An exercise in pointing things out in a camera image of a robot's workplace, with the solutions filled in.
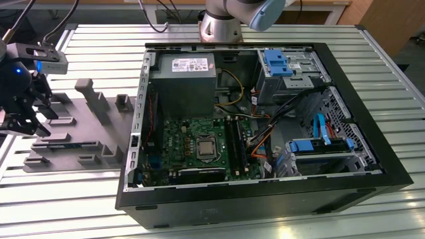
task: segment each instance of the ram slot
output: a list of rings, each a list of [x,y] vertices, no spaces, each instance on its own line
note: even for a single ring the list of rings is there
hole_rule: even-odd
[[[238,155],[238,165],[240,172],[246,172],[248,169],[248,159],[246,154],[246,144],[244,138],[242,134],[242,125],[238,119],[232,121],[234,124],[234,142],[236,147],[236,155]]]
[[[224,133],[227,141],[227,152],[228,152],[228,161],[231,167],[231,173],[234,176],[240,175],[239,164],[238,164],[238,155],[236,155],[236,143],[234,143],[234,125],[232,119],[224,119]]]

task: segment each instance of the green motherboard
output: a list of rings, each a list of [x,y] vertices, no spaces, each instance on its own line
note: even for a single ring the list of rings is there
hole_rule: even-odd
[[[250,120],[236,118],[240,125],[242,137],[252,137]],[[232,172],[232,158],[230,158],[230,140],[226,130],[226,119],[183,119],[168,120],[164,125],[164,146],[162,154],[162,175],[152,175],[156,186],[172,185],[168,181],[174,173],[182,168],[226,168],[226,181],[260,178],[258,159],[248,157],[248,165],[242,173]],[[216,155],[206,159],[204,153]]]

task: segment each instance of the power supply label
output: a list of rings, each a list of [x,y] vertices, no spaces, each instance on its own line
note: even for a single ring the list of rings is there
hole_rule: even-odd
[[[207,58],[175,59],[174,72],[208,71]]]

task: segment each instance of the motherboard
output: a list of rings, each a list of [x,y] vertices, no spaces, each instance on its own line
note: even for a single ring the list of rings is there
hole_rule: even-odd
[[[246,117],[167,120],[162,156],[150,155],[156,186],[259,179],[260,165],[246,151],[252,137]]]

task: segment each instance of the cpu socket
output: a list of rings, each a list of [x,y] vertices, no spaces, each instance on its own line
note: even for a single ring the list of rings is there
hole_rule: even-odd
[[[218,159],[216,137],[214,134],[198,136],[198,159],[204,163],[211,163]]]

